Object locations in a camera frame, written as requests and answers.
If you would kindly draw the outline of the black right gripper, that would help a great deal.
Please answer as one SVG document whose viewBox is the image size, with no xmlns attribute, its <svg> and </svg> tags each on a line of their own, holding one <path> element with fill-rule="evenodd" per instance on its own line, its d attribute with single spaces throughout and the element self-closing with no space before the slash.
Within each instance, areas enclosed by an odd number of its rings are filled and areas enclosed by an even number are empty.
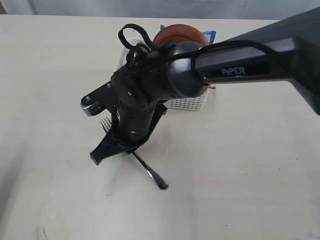
<svg viewBox="0 0 320 240">
<path fill-rule="evenodd" d="M 100 102 L 111 114 L 111 130 L 90 152 L 93 162 L 98 166 L 106 158 L 147 142 L 167 113 L 163 104 L 167 99 L 167 66 L 150 69 L 122 66 L 110 81 L 83 96 L 80 103 Z"/>
</svg>

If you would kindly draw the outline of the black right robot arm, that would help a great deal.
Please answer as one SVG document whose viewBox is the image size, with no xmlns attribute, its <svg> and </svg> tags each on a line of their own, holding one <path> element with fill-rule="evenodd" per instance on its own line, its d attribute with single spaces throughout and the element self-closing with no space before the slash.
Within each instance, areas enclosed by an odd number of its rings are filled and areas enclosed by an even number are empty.
<svg viewBox="0 0 320 240">
<path fill-rule="evenodd" d="M 184 42 L 159 44 L 137 24 L 125 28 L 140 33 L 143 42 L 130 44 L 120 30 L 125 64 L 81 99 L 86 115 L 111 114 L 105 137 L 90 153 L 95 164 L 142 146 L 165 114 L 166 101 L 198 97 L 212 84 L 287 80 L 320 111 L 318 8 L 207 46 L 194 29 Z"/>
</svg>

